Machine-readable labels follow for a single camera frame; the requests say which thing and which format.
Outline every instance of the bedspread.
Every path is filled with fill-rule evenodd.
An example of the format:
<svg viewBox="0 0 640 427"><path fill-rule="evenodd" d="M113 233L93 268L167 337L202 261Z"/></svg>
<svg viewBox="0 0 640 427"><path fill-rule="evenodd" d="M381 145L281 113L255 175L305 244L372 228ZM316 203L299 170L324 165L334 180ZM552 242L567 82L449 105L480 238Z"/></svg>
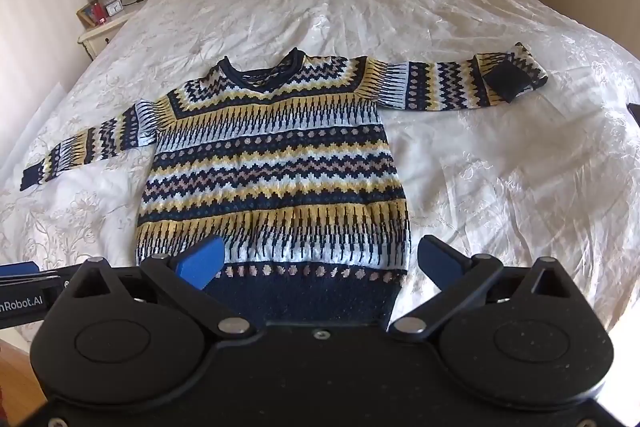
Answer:
<svg viewBox="0 0 640 427"><path fill-rule="evenodd" d="M55 110L21 168L141 98L202 76L224 55L241 69L290 49L381 60L457 60L527 45L544 89L483 111L384 111L408 198L414 253L432 233L507 264L558 257L612 327L640 293L640 62L537 0L149 0ZM41 269L103 255L132 264L151 147L0 193L0 263ZM433 295L415 255L394 311ZM30 328L23 333L30 336Z"/></svg>

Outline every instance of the sweater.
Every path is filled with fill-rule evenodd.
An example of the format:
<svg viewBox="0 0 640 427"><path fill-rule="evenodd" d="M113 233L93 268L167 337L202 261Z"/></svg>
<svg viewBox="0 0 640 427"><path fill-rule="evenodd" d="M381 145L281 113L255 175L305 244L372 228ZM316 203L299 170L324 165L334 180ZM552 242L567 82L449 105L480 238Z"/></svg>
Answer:
<svg viewBox="0 0 640 427"><path fill-rule="evenodd" d="M490 107L546 83L520 43L460 62L310 57L238 71L228 58L158 101L54 147L21 189L154 145L136 260L210 234L225 266L206 291L259 319L373 320L411 251L407 203L378 109Z"/></svg>

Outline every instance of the white clock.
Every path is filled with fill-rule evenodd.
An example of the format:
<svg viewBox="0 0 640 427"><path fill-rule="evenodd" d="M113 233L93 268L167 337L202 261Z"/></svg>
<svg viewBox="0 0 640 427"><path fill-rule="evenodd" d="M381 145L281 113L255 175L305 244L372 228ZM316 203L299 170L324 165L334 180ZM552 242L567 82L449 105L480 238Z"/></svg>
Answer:
<svg viewBox="0 0 640 427"><path fill-rule="evenodd" d="M109 17L113 17L116 13L124 10L124 6L122 6L122 0L111 1L110 3L104 6L107 10L107 15Z"/></svg>

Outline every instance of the screw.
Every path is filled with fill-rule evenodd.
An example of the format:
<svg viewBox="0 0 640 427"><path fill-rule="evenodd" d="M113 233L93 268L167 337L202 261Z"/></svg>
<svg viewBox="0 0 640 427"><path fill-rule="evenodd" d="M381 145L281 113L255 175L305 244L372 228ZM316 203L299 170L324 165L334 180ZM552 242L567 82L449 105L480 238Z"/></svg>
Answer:
<svg viewBox="0 0 640 427"><path fill-rule="evenodd" d="M314 331L314 338L316 341L327 341L331 333L327 330L316 330Z"/></svg>
<svg viewBox="0 0 640 427"><path fill-rule="evenodd" d="M394 328L401 333L422 333L427 324L417 317L402 317L394 322Z"/></svg>
<svg viewBox="0 0 640 427"><path fill-rule="evenodd" d="M249 331L251 324L242 317L229 317L218 323L218 329L230 335L242 335Z"/></svg>

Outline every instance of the wrinkled fabric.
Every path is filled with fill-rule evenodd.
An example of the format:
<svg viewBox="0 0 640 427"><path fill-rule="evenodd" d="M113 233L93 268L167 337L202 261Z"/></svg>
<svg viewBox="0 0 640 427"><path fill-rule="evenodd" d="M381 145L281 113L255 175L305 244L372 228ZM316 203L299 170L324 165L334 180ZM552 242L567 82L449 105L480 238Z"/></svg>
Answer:
<svg viewBox="0 0 640 427"><path fill-rule="evenodd" d="M55 110L0 193L0 263L103 255L132 264L152 148L18 192L20 170L67 136L156 100L224 55L246 70L293 47L388 62L459 60L521 41L544 89L482 111L382 114L408 198L414 257L398 317L433 295L415 247L431 233L506 264L558 257L611 328L640 292L640 62L536 0L149 0ZM24 328L30 337L34 328Z"/></svg>

